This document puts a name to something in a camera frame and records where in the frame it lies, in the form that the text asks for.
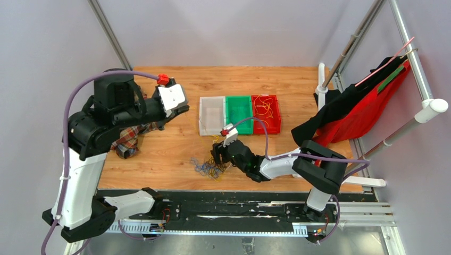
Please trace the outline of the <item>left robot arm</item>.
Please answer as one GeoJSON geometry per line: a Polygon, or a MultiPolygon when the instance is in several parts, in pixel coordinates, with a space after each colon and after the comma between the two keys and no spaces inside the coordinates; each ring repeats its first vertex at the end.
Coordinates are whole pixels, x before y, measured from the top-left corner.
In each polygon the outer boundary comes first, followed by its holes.
{"type": "Polygon", "coordinates": [[[101,197],[97,191],[107,153],[126,128],[155,123],[158,129],[189,110],[184,88],[166,75],[152,75],[154,93],[145,97],[134,78],[137,71],[109,69],[88,78],[94,94],[81,111],[70,114],[73,92],[63,115],[63,173],[53,208],[43,220],[67,242],[84,241],[105,233],[112,224],[137,214],[158,219],[163,198],[151,188],[117,197],[101,197]]]}

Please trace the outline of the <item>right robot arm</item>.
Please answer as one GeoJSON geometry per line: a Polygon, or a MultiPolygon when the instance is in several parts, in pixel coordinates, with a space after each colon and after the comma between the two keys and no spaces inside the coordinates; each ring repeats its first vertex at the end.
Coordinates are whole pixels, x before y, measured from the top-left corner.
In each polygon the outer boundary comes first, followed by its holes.
{"type": "Polygon", "coordinates": [[[213,144],[211,155],[216,164],[230,162],[255,182],[300,175],[312,185],[304,215],[313,222],[325,215],[327,202],[339,192],[348,164],[346,157],[312,140],[270,159],[254,154],[239,140],[227,146],[222,142],[213,144]]]}

